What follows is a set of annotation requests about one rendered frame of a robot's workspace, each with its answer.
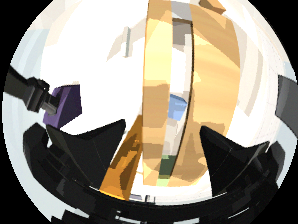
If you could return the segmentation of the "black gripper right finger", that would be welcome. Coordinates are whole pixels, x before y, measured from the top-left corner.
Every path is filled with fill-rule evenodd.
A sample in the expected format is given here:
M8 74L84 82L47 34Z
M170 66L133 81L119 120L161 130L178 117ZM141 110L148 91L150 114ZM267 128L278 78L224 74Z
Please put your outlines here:
M202 149L208 165L210 188L214 196L226 193L226 188L237 180L255 156L261 155L269 148L270 141L242 147L226 136L202 125L200 131Z

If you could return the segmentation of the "small tan block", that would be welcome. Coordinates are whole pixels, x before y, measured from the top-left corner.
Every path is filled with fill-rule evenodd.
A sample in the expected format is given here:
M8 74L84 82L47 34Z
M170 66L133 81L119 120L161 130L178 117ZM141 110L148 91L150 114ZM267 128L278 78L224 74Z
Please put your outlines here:
M208 8L210 11L217 12L217 14L222 15L223 12L226 12L226 8L222 6L218 0L200 0L201 7Z

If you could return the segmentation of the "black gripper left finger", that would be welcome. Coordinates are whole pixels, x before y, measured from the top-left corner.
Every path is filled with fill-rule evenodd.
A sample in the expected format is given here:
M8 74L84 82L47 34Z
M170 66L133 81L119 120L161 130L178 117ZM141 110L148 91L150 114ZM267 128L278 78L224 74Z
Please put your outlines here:
M72 157L78 171L89 181L92 188L101 188L105 173L112 163L112 157L120 147L125 133L125 119L102 125L92 131L71 135L63 129L45 125L51 143L63 149Z

